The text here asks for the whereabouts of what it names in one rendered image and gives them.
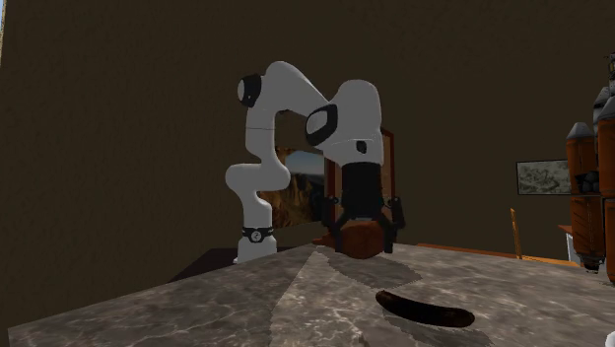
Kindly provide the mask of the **dark brown banana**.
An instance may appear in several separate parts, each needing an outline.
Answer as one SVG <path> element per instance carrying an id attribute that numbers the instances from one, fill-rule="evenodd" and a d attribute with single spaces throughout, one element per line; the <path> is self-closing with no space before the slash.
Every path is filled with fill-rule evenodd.
<path id="1" fill-rule="evenodd" d="M 422 324 L 464 328 L 475 321 L 475 315 L 465 309 L 422 303 L 385 290 L 376 293 L 376 301 L 388 312 Z"/>

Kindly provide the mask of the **brown round pot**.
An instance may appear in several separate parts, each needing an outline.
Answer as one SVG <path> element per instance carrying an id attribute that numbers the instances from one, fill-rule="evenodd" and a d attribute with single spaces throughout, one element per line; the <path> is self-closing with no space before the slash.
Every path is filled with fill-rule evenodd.
<path id="1" fill-rule="evenodd" d="M 340 232 L 341 252 L 356 259 L 368 259 L 383 252 L 383 231 L 376 221 L 351 221 Z"/>

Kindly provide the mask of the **wooden chair back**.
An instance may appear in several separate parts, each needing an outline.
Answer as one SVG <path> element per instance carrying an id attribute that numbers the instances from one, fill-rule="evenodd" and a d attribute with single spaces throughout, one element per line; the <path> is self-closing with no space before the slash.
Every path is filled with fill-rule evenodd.
<path id="1" fill-rule="evenodd" d="M 517 225 L 517 220 L 516 220 L 516 213 L 513 208 L 510 208 L 510 216 L 511 216 L 511 222 L 512 222 L 512 234 L 513 234 L 515 255 L 517 259 L 522 259 L 522 250 L 521 250 L 521 245 L 520 245 L 519 230 L 518 230 L 518 225 Z"/>

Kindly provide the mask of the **landscape wall picture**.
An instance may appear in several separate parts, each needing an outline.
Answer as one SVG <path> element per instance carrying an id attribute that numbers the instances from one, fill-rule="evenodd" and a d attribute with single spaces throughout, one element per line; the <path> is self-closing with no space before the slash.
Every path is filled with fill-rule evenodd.
<path id="1" fill-rule="evenodd" d="M 258 192 L 258 196 L 272 207 L 273 227 L 280 229 L 319 222 L 325 186 L 324 157 L 279 146 L 275 151 L 289 170 L 291 180 L 284 189 Z"/>

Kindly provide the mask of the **orange rocket model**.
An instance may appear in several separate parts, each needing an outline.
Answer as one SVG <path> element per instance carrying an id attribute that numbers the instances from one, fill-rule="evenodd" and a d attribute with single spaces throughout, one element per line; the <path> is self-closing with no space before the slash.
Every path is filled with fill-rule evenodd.
<path id="1" fill-rule="evenodd" d="M 604 268 L 615 285 L 615 51 L 606 56 L 608 85 L 566 138 L 573 249 L 588 271 Z"/>

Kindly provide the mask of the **grey framed wall picture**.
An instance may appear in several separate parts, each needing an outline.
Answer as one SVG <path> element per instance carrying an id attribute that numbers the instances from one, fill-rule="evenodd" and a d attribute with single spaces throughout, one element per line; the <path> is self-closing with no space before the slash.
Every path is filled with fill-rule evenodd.
<path id="1" fill-rule="evenodd" d="M 518 195 L 569 195 L 571 182 L 567 160 L 517 162 Z"/>

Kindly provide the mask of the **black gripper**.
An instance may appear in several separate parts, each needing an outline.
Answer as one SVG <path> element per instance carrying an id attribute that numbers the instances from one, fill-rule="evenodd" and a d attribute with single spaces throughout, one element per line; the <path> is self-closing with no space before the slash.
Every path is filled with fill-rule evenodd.
<path id="1" fill-rule="evenodd" d="M 336 205 L 342 208 L 338 218 L 335 217 Z M 384 208 L 390 211 L 390 219 L 382 212 Z M 405 228 L 405 217 L 400 197 L 382 198 L 380 164 L 358 162 L 344 165 L 341 198 L 323 198 L 321 224 L 333 237 L 336 252 L 343 248 L 341 229 L 352 219 L 377 221 L 383 232 L 383 251 L 393 253 L 398 231 Z"/>

